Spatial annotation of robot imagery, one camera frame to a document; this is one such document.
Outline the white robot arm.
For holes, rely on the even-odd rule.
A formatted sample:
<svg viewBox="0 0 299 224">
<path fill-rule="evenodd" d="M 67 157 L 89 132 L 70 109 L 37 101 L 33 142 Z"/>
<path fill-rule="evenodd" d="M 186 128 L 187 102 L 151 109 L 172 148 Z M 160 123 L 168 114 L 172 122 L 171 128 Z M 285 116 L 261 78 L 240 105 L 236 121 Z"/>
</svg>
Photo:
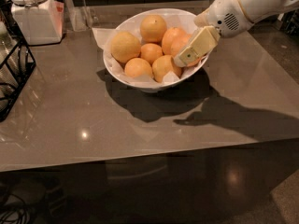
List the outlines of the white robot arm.
<svg viewBox="0 0 299 224">
<path fill-rule="evenodd" d="M 174 62 L 185 67 L 212 51 L 221 38 L 235 37 L 257 22 L 299 8 L 299 0 L 215 0 L 197 15 L 197 29 Z"/>
</svg>

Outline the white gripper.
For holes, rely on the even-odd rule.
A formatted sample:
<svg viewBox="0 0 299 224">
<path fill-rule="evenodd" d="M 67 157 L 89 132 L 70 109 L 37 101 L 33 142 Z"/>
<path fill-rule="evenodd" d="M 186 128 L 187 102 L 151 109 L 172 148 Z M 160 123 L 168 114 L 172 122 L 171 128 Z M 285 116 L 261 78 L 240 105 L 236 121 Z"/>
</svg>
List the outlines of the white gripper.
<svg viewBox="0 0 299 224">
<path fill-rule="evenodd" d="M 221 36 L 234 37 L 253 26 L 240 0 L 215 0 L 194 18 L 194 23 L 202 28 L 192 34 L 174 57 L 178 67 L 186 67 L 204 57 L 218 45 Z"/>
</svg>

